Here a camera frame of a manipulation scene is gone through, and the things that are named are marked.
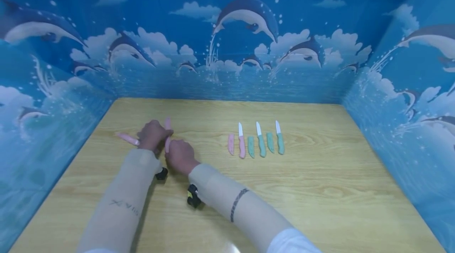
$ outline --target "pink knife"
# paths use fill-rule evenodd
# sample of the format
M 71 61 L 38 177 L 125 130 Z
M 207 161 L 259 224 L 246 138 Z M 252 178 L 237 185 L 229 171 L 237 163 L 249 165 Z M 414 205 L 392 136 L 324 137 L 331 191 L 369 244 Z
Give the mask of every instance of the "pink knife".
M 130 136 L 129 134 L 126 133 L 116 133 L 116 135 L 120 138 L 125 140 L 126 142 L 131 143 L 132 145 L 138 146 L 139 141 L 135 139 L 134 137 Z
M 239 123 L 239 146 L 240 146 L 240 158 L 245 158 L 245 139 L 243 138 L 242 124 Z
M 166 121 L 164 123 L 164 128 L 166 130 L 170 130 L 171 129 L 171 118 L 166 118 Z M 170 137 L 167 137 L 166 138 L 166 142 L 164 143 L 164 151 L 166 153 L 169 152 L 169 144 L 171 143 L 171 138 Z

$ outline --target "wooden table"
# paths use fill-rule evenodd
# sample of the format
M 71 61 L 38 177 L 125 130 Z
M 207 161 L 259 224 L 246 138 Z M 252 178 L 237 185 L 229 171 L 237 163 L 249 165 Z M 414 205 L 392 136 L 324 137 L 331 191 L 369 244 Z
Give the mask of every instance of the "wooden table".
M 10 252 L 74 252 L 132 148 L 114 132 L 133 135 L 150 119 L 164 123 L 167 116 L 174 138 L 190 142 L 200 161 L 255 191 L 323 252 L 444 252 L 342 106 L 133 98 L 113 104 Z M 275 119 L 285 155 L 241 160 L 237 123 L 257 142 L 255 122 L 263 133 L 275 132 Z M 229 133 L 236 133 L 234 156 Z M 182 176 L 153 186 L 133 252 L 255 252 L 215 211 L 189 208 L 187 187 Z

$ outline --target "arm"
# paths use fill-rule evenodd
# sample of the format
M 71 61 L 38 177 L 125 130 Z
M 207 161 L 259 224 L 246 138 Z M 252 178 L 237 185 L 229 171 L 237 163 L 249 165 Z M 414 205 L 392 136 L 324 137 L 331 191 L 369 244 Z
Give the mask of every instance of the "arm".
M 260 253 L 321 253 L 278 211 L 207 164 L 199 164 L 188 175 L 197 196 L 234 223 Z
M 132 149 L 98 203 L 76 252 L 129 253 L 150 184 L 161 169 L 152 151 Z

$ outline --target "hand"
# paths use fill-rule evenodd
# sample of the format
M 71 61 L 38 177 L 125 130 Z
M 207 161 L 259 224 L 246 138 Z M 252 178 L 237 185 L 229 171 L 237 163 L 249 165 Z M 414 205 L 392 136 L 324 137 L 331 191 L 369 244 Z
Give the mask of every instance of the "hand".
M 169 152 L 165 154 L 165 157 L 168 166 L 185 176 L 188 176 L 194 167 L 200 164 L 194 158 L 194 149 L 184 140 L 172 140 L 169 144 Z
M 158 145 L 173 133 L 173 130 L 166 130 L 160 125 L 160 122 L 152 120 L 145 124 L 143 129 L 137 133 L 139 139 L 137 148 L 148 149 L 156 154 L 159 152 Z

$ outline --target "white blade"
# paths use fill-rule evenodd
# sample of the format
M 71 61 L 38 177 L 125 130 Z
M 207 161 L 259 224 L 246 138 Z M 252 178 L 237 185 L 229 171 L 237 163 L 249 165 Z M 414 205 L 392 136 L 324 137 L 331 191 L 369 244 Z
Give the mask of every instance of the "white blade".
M 242 124 L 239 123 L 239 137 L 243 137 L 243 128 Z
M 258 131 L 258 136 L 260 136 L 261 133 L 261 126 L 259 125 L 259 122 L 256 122 L 256 130 Z
M 280 124 L 278 121 L 275 121 L 276 133 L 281 133 Z

